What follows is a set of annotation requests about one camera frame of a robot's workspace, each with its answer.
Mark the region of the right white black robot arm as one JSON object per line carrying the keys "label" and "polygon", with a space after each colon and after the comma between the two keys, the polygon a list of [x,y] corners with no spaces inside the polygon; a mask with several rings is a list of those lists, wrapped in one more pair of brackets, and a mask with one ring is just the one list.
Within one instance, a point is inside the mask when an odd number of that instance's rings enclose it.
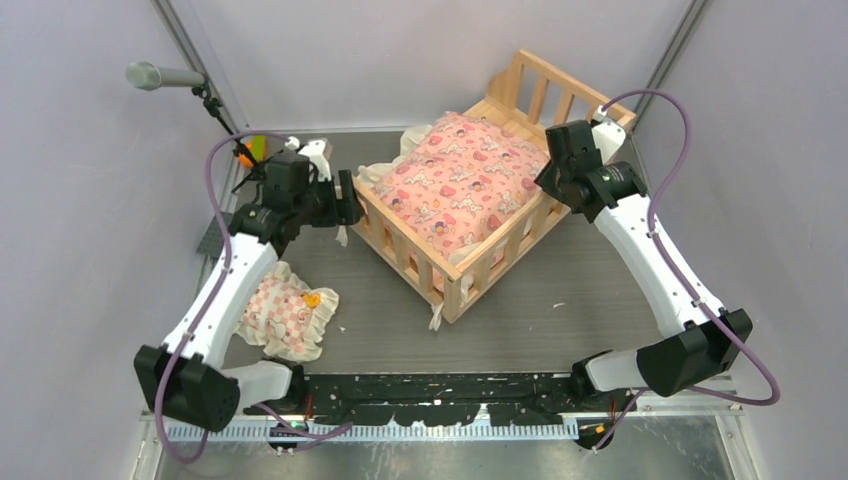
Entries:
{"label": "right white black robot arm", "polygon": [[604,351],[573,364],[574,403],[596,410],[611,391],[647,388],[669,397],[726,372],[753,322],[727,310],[693,274],[672,242],[659,250],[658,219],[636,170],[611,157],[625,133],[617,123],[577,120],[545,131],[549,162],[535,182],[549,197],[583,215],[612,244],[654,314],[660,341],[627,351]]}

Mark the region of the wooden slatted pet bed frame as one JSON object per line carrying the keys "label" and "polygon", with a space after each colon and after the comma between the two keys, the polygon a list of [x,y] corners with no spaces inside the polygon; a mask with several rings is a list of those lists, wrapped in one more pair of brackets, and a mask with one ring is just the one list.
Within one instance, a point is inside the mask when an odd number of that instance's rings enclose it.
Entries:
{"label": "wooden slatted pet bed frame", "polygon": [[356,232],[430,304],[432,330],[459,319],[566,216],[536,183],[548,162],[547,100],[555,123],[605,115],[604,160],[635,118],[521,49],[470,109],[406,129],[395,159],[358,170]]}

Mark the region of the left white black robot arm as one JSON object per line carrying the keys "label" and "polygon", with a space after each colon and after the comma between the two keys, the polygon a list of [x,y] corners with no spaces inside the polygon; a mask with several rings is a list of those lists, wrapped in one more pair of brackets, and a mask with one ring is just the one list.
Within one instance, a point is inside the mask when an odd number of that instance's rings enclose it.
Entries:
{"label": "left white black robot arm", "polygon": [[261,360],[222,369],[230,338],[263,277],[305,226],[352,226],[363,215],[348,170],[332,173],[322,138],[285,147],[264,164],[261,198],[214,224],[224,245],[212,273],[178,325],[158,346],[143,345],[134,369],[158,428],[168,419],[220,432],[244,409],[270,401],[298,412],[302,370]]}

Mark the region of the pink printed cushion with ties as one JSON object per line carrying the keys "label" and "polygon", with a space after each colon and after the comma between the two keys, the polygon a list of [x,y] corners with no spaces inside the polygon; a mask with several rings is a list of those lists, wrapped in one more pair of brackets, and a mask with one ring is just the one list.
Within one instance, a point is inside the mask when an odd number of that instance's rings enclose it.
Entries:
{"label": "pink printed cushion with ties", "polygon": [[356,233],[429,303],[429,328],[459,319],[564,216],[534,180],[536,144],[448,112],[412,127],[389,163],[359,168]]}

